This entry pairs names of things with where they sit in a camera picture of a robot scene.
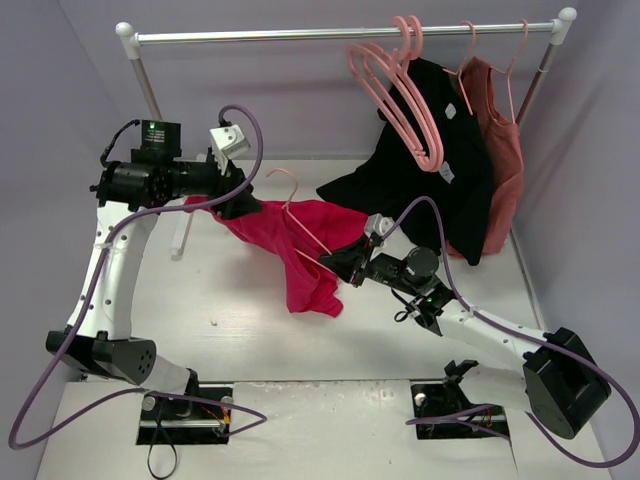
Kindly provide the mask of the thin pink wire hanger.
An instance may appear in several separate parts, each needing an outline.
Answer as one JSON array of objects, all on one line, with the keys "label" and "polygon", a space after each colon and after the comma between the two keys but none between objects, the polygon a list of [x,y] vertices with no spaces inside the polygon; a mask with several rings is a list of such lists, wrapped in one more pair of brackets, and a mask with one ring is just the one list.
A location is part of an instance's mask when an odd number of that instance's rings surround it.
[{"label": "thin pink wire hanger", "polygon": [[[271,201],[267,201],[265,205],[269,206],[272,210],[279,208],[282,211],[282,216],[288,217],[291,221],[293,221],[299,227],[299,229],[306,234],[306,236],[310,240],[312,240],[317,246],[319,246],[323,250],[324,253],[331,256],[332,255],[331,250],[291,211],[292,200],[294,199],[294,196],[296,195],[299,189],[299,181],[297,177],[293,173],[291,173],[289,170],[280,168],[280,167],[270,170],[266,174],[266,176],[270,177],[275,173],[286,174],[293,181],[293,190],[291,191],[291,193],[289,194],[289,196],[284,202],[278,203],[276,201],[271,200]],[[318,259],[313,258],[312,256],[308,255],[307,253],[305,253],[304,251],[301,251],[296,247],[294,247],[293,250],[298,257],[302,259],[306,259],[308,262],[311,262],[315,264],[317,267],[331,273],[331,270],[326,265],[322,264]]]}]

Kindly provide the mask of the red t shirt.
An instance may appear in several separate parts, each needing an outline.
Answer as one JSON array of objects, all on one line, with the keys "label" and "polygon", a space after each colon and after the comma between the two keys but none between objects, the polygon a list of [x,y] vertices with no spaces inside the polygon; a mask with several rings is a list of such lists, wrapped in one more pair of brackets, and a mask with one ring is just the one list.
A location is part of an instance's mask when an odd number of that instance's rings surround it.
[{"label": "red t shirt", "polygon": [[291,313],[315,312],[337,317],[338,277],[320,266],[320,256],[358,241],[368,216],[320,200],[262,201],[262,210],[226,220],[217,207],[209,212],[241,241],[278,256],[284,266],[286,305]]}]

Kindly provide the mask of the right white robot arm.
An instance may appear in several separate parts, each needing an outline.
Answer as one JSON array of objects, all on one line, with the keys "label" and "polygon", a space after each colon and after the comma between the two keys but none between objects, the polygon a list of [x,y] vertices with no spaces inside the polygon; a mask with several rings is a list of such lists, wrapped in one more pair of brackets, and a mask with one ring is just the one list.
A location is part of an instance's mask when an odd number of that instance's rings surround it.
[{"label": "right white robot arm", "polygon": [[611,395],[609,384],[588,368],[593,358],[576,333],[531,329],[464,304],[438,278],[439,259],[427,248],[397,259],[375,253],[361,238],[321,254],[319,262],[353,286],[372,280],[389,287],[422,328],[498,361],[496,367],[477,360],[446,366],[442,398],[455,412],[483,404],[517,409],[551,433],[573,439]]}]

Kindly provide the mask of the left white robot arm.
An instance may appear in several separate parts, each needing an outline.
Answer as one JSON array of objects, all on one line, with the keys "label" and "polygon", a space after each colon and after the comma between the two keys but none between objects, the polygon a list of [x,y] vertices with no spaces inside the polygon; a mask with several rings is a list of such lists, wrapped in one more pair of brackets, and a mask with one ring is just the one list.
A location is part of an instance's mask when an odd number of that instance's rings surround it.
[{"label": "left white robot arm", "polygon": [[158,120],[138,123],[141,141],[127,161],[104,159],[97,184],[97,227],[80,299],[62,330],[48,333],[45,347],[82,373],[162,392],[175,418],[199,409],[197,373],[157,351],[154,341],[132,334],[132,305],[149,237],[169,203],[197,196],[219,199],[224,213],[248,214],[260,206],[232,160],[249,148],[241,128],[226,120],[210,130],[204,161],[185,160],[181,126]]}]

